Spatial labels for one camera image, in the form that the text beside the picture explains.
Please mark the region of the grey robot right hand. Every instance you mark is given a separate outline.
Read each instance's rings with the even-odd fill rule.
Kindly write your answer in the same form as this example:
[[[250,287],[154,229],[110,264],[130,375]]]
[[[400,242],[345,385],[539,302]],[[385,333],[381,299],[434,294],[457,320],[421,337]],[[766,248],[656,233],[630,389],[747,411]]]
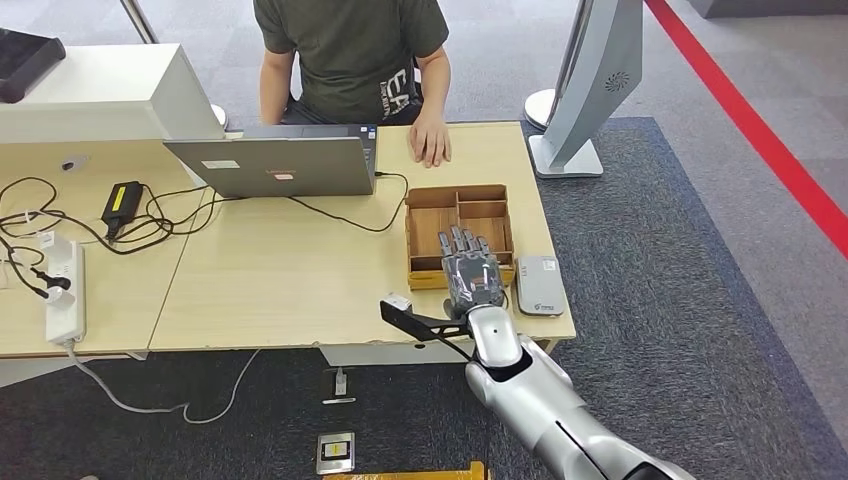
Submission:
[[[501,269],[483,236],[452,225],[449,232],[438,233],[438,241],[449,291],[444,310],[450,319],[463,319],[478,306],[505,306]]]

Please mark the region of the person's left hand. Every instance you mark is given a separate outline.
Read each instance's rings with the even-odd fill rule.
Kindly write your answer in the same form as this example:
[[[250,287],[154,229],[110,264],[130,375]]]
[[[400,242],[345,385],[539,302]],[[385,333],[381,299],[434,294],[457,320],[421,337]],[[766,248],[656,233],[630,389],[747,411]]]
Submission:
[[[438,109],[422,108],[409,130],[413,160],[426,168],[452,160],[448,126]]]

